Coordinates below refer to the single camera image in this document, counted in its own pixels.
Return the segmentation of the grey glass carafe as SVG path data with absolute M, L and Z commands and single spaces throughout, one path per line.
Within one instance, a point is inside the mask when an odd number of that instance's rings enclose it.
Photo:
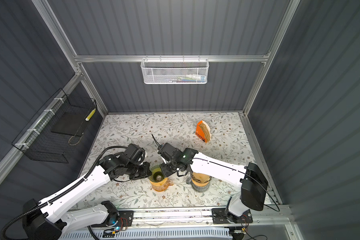
M 199 184 L 193 181 L 191 177 L 186 179 L 186 183 L 190 185 L 196 192 L 198 193 L 204 193 L 206 192 L 210 187 L 210 182 L 206 182 L 203 184 Z

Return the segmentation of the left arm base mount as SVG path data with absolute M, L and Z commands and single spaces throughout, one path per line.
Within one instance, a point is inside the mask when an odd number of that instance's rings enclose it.
M 101 224 L 91 225 L 93 228 L 100 227 L 130 227 L 134 219 L 134 211 L 118 211 L 117 214 L 109 214 L 106 220 Z

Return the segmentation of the orange glass carafe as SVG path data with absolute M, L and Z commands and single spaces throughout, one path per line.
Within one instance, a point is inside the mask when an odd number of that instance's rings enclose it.
M 150 181 L 152 189 L 157 192 L 165 191 L 169 186 L 173 186 L 174 182 L 169 180 L 168 178 L 163 179 L 160 182 L 152 182 Z

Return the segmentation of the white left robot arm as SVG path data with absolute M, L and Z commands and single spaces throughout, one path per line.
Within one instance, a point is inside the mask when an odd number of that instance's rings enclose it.
M 71 211 L 79 201 L 97 188 L 121 177 L 139 180 L 147 178 L 149 163 L 145 162 L 145 150 L 135 144 L 121 146 L 121 152 L 106 155 L 105 148 L 96 158 L 89 171 L 60 191 L 40 200 L 29 201 L 24 210 L 31 211 L 22 220 L 30 240 L 57 240 L 60 236 L 92 225 L 105 225 L 120 231 L 128 221 L 121 217 L 110 201 L 86 210 Z

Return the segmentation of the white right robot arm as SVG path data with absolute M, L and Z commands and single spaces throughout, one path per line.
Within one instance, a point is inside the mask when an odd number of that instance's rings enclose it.
M 240 192 L 231 197 L 228 203 L 230 214 L 241 217 L 249 209 L 264 209 L 269 183 L 258 165 L 229 164 L 194 149 L 180 151 L 169 143 L 158 144 L 158 154 L 163 160 L 160 168 L 165 177 L 186 171 L 204 174 L 238 188 Z

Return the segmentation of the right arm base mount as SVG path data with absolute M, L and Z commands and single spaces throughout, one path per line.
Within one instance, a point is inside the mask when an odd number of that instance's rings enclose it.
M 251 210 L 248 209 L 241 216 L 236 216 L 228 211 L 227 208 L 213 208 L 212 218 L 216 225 L 222 224 L 251 224 L 253 223 Z

